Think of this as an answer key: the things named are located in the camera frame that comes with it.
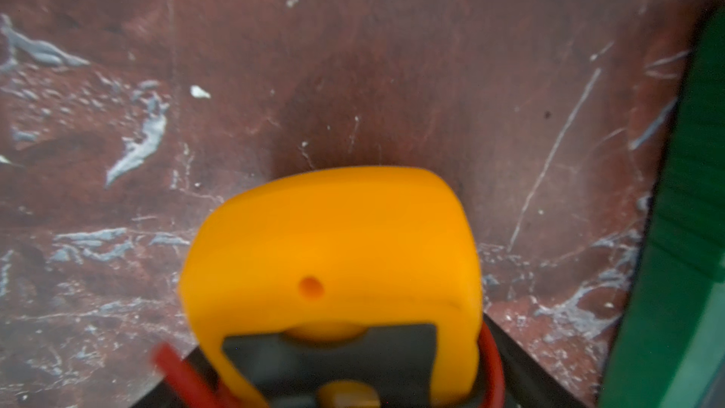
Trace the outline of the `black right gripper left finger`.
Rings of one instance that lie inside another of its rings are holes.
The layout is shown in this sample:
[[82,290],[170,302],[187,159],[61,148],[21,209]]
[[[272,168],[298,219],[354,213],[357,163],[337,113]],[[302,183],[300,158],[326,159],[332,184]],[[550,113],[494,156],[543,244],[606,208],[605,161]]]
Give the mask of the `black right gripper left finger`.
[[162,381],[133,407],[220,407],[217,374],[199,347],[181,357],[171,345],[158,345],[150,361]]

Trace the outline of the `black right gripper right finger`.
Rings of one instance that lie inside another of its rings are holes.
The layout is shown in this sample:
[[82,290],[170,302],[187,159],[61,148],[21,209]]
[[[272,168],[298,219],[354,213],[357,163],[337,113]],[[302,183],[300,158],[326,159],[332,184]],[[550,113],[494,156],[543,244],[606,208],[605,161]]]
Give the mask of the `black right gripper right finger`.
[[483,317],[496,342],[505,380],[505,408],[585,408],[488,315]]

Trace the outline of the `yellow multimeter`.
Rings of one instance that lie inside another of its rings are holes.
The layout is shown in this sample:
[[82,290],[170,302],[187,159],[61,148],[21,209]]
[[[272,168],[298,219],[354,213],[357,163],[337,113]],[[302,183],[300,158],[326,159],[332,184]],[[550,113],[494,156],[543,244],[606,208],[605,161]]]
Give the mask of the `yellow multimeter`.
[[500,407],[464,208],[434,173],[347,167],[271,181],[202,224],[179,276],[211,375],[152,356],[188,407]]

